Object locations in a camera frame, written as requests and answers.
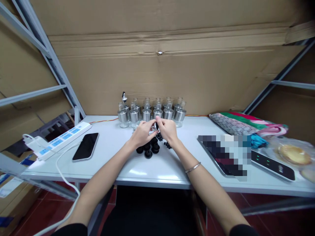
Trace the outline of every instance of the food in plastic bag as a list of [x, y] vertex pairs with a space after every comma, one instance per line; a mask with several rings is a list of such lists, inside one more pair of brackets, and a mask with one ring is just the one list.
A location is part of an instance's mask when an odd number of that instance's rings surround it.
[[300, 171], [301, 176], [315, 184], [315, 166], [307, 166]]
[[315, 165], [315, 148], [310, 143], [278, 137], [270, 137], [266, 140], [269, 145], [262, 148], [262, 151], [269, 158], [276, 161], [280, 160], [297, 170], [302, 170], [307, 165]]
[[311, 156], [302, 148], [293, 145], [281, 145], [278, 149], [279, 154], [296, 165], [309, 165], [312, 163]]

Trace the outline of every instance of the black sleeve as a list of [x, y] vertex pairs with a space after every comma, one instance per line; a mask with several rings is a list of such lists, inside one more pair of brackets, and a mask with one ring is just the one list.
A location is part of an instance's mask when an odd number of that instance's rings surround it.
[[62, 228], [58, 229], [54, 232], [51, 236], [87, 236], [88, 235], [88, 228], [81, 223], [75, 223], [63, 226]]
[[259, 234], [251, 226], [236, 225], [231, 229], [230, 236], [259, 236]]

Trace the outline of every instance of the glass bottle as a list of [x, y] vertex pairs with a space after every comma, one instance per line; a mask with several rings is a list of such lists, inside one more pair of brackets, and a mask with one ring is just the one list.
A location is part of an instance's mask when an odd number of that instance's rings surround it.
[[130, 121], [130, 106], [127, 103], [123, 103], [123, 105], [124, 105], [124, 109], [127, 112], [128, 121]]
[[157, 108], [158, 103], [161, 103], [161, 98], [156, 98], [155, 103], [153, 104], [153, 110]]
[[134, 102], [131, 103], [130, 121], [130, 126], [132, 128], [135, 128], [140, 124], [139, 111], [137, 110], [136, 104]]
[[138, 110], [139, 120], [141, 120], [141, 119], [142, 119], [141, 106], [138, 105], [138, 99], [137, 99], [137, 98], [134, 98], [134, 101], [133, 101], [133, 102], [136, 104], [136, 109]]
[[120, 128], [127, 128], [129, 126], [127, 111], [124, 108], [124, 105], [119, 103], [119, 111], [118, 114], [118, 120], [119, 120], [119, 126]]
[[172, 109], [172, 103], [168, 103], [166, 107], [164, 107], [164, 119], [171, 120], [173, 117], [174, 110]]
[[177, 108], [180, 108], [180, 104], [181, 104], [181, 101], [183, 100], [182, 97], [178, 97], [176, 103], [174, 104], [174, 113], [173, 113], [173, 119], [175, 118], [176, 116], [176, 110]]
[[159, 102], [155, 105], [155, 109], [153, 110], [153, 119], [158, 115], [159, 117], [163, 118], [163, 111], [162, 111], [162, 104]]
[[168, 104], [171, 103], [172, 104], [172, 99], [171, 97], [167, 97], [166, 98], [166, 102], [163, 104], [163, 110], [168, 108]]
[[180, 108], [177, 108], [176, 110], [176, 116], [175, 116], [174, 121], [175, 121], [176, 127], [178, 128], [183, 126], [183, 121], [187, 112], [185, 110], [185, 105], [186, 105], [186, 102], [182, 101], [180, 104]]
[[151, 119], [151, 109], [150, 109], [150, 104], [149, 103], [145, 103], [143, 106], [143, 110], [142, 110], [142, 120], [148, 122]]
[[143, 101], [143, 109], [144, 109], [144, 105], [145, 104], [149, 104], [149, 109], [151, 110], [151, 105], [150, 105], [150, 98], [145, 98]]

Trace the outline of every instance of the hand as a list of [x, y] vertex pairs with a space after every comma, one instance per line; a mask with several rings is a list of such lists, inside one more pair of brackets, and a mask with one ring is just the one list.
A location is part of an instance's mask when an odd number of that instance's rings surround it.
[[151, 141], [157, 134], [158, 130], [149, 135], [149, 131], [156, 120], [150, 120], [149, 122], [141, 121], [137, 129], [132, 134], [129, 142], [135, 147], [141, 147]]
[[158, 128], [162, 134], [162, 137], [170, 144], [178, 140], [176, 125], [172, 120], [162, 119], [156, 116]]

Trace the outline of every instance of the silver bracelet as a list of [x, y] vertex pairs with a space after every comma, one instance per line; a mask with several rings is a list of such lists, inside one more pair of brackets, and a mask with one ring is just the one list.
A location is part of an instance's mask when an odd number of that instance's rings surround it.
[[194, 170], [194, 169], [196, 169], [198, 166], [200, 166], [201, 165], [201, 162], [199, 162], [197, 165], [195, 165], [194, 167], [192, 167], [191, 169], [189, 169], [189, 170], [186, 170], [185, 171], [185, 173], [189, 173], [189, 172], [191, 172], [192, 170]]

